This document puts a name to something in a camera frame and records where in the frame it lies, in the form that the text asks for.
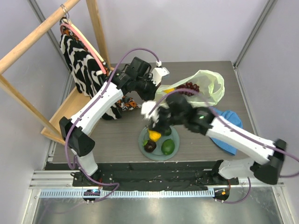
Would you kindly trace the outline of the fake dark plum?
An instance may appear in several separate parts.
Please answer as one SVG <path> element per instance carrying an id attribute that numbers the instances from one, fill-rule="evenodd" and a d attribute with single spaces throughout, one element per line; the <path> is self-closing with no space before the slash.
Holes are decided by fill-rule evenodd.
<path id="1" fill-rule="evenodd" d="M 156 147 L 157 147 L 156 142 L 154 142 L 152 140 L 145 140 L 143 142 L 143 149 L 147 153 L 152 153 L 156 149 Z"/>

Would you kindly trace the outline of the fake yellow fruit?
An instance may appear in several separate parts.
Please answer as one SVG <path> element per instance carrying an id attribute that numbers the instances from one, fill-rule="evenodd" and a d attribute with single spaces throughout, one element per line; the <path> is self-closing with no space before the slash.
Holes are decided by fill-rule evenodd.
<path id="1" fill-rule="evenodd" d="M 167 89 L 167 90 L 163 90 L 163 92 L 165 92 L 167 94 L 167 93 L 170 93 L 174 90 L 175 90 L 175 88 L 170 88 L 170 89 Z"/>

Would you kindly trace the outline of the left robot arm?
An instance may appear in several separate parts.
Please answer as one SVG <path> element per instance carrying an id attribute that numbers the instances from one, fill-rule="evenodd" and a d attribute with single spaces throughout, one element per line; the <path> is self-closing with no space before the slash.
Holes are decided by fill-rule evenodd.
<path id="1" fill-rule="evenodd" d="M 156 67 L 152 68 L 146 61 L 134 57 L 122 70 L 115 68 L 99 92 L 82 109 L 69 119 L 60 119 L 64 147 L 74 153 L 75 164 L 85 172 L 83 180 L 87 185 L 95 186 L 100 179 L 93 155 L 95 141 L 89 136 L 95 125 L 129 92 L 137 92 L 144 101 L 153 100 L 163 77 L 168 74 L 169 71 L 162 66 L 161 61 L 157 61 Z"/>

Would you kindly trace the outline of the fake dark green avocado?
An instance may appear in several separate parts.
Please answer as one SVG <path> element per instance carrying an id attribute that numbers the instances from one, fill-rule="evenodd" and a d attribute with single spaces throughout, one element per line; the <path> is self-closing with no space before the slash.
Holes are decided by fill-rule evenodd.
<path id="1" fill-rule="evenodd" d="M 166 131 L 164 131 L 164 136 L 169 136 L 169 135 L 171 135 L 171 133 L 172 133 L 172 130 L 169 127 Z"/>

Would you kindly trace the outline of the pale green plastic bag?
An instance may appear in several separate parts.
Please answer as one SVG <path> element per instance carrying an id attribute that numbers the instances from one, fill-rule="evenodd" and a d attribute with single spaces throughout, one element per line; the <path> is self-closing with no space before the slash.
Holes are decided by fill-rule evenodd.
<path id="1" fill-rule="evenodd" d="M 163 90 L 178 87 L 186 82 L 196 83 L 199 86 L 199 95 L 184 95 L 189 103 L 194 107 L 205 106 L 205 102 L 209 105 L 216 105 L 225 94 L 224 78 L 221 74 L 209 70 L 199 70 L 194 75 L 184 78 L 171 85 L 161 85 L 155 94 L 155 101 L 159 101 L 166 95 Z"/>

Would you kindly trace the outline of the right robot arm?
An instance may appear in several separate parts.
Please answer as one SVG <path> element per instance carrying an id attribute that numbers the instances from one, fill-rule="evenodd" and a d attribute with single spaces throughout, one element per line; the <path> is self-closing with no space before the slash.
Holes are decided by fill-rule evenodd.
<path id="1" fill-rule="evenodd" d="M 249 156 L 248 160 L 220 161 L 216 170 L 211 172 L 214 183 L 222 184 L 240 175 L 253 175 L 263 183 L 277 184 L 285 159 L 285 141 L 271 141 L 247 132 L 216 115 L 213 109 L 193 107 L 180 94 L 169 95 L 166 104 L 166 107 L 158 106 L 155 101 L 142 104 L 141 114 L 149 120 L 150 130 L 163 134 L 170 126 L 183 125 L 193 133 L 225 142 Z"/>

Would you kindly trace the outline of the fake green fruit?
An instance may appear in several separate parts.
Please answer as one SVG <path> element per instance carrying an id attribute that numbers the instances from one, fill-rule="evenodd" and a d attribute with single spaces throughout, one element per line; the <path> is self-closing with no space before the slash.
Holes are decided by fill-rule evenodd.
<path id="1" fill-rule="evenodd" d="M 164 155 L 170 155 L 174 152 L 175 143 L 172 139 L 165 140 L 161 145 L 161 151 Z"/>

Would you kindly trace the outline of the fake yellow pepper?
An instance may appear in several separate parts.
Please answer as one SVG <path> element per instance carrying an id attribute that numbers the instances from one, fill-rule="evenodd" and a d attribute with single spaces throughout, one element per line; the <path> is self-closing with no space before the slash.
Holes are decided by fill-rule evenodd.
<path id="1" fill-rule="evenodd" d="M 149 133 L 149 139 L 154 142 L 157 142 L 162 137 L 161 133 L 156 131 L 148 130 L 148 133 Z"/>

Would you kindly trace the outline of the fake purple grape bunch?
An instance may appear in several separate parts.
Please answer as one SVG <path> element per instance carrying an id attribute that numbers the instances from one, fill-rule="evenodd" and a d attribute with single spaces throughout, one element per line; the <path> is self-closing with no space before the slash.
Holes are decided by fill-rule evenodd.
<path id="1" fill-rule="evenodd" d="M 192 82 L 186 82 L 185 84 L 181 84 L 178 87 L 176 87 L 177 89 L 189 89 L 189 90 L 193 90 L 196 92 L 199 92 L 199 86 L 196 83 L 192 83 Z M 193 93 L 187 92 L 187 91 L 180 91 L 180 94 L 184 94 L 187 96 L 193 96 Z"/>

